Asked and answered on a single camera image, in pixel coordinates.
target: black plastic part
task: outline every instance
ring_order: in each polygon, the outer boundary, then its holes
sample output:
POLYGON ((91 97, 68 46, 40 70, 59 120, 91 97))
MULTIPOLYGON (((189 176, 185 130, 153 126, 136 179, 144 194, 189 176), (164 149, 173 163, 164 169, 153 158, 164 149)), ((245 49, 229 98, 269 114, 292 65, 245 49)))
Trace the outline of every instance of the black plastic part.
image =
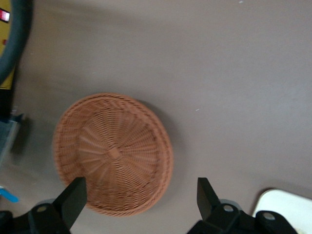
POLYGON ((9 211, 0 212, 0 233, 8 229, 12 225, 13 216, 9 211))
POLYGON ((78 177, 52 204, 38 205, 17 218, 0 211, 0 234, 69 234, 86 201, 86 180, 78 177))
POLYGON ((207 178, 198 178, 197 181, 197 205, 202 219, 205 221, 211 211, 220 205, 220 200, 215 194, 207 178))
POLYGON ((245 231, 254 231, 255 218, 240 211, 238 228, 245 231))
POLYGON ((228 233, 233 229, 239 218, 239 210, 235 206, 230 204, 221 204, 214 209, 210 217, 207 219, 207 223, 218 227, 222 233, 228 233), (228 212, 224 210, 224 206, 231 206, 233 211, 228 212))
POLYGON ((13 71, 27 42, 32 22, 32 3, 32 0, 11 0, 11 31, 0 57, 0 84, 13 71))
POLYGON ((187 234, 222 234, 223 232, 217 228, 207 225, 205 222, 198 221, 187 234))
POLYGON ((61 219, 70 229, 87 202, 86 179, 77 177, 55 199, 53 205, 61 219))
POLYGON ((256 216, 256 227, 263 234, 297 234, 295 229, 289 222, 279 213, 273 211, 259 211, 256 216), (274 220, 268 220, 264 217, 264 213, 270 213, 274 216, 274 220))
POLYGON ((35 206, 28 212, 28 220, 31 234, 70 234, 52 204, 35 206))

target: white object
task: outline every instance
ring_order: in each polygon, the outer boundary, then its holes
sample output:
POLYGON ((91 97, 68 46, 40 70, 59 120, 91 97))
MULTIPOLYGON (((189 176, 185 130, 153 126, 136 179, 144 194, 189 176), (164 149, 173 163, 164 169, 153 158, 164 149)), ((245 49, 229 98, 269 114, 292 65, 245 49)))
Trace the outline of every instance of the white object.
POLYGON ((312 200, 272 189, 264 192, 253 212, 274 211, 283 215, 299 234, 312 234, 312 200))

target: round basket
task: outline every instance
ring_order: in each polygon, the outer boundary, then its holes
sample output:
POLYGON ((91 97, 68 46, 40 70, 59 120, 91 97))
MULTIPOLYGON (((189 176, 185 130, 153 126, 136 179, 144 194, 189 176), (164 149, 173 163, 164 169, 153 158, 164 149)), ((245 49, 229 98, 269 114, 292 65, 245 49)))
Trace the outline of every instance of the round basket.
POLYGON ((85 97, 64 113, 54 135, 54 159, 66 185, 86 177, 89 208, 112 216, 152 207, 173 171, 172 146, 157 116, 111 93, 85 97))

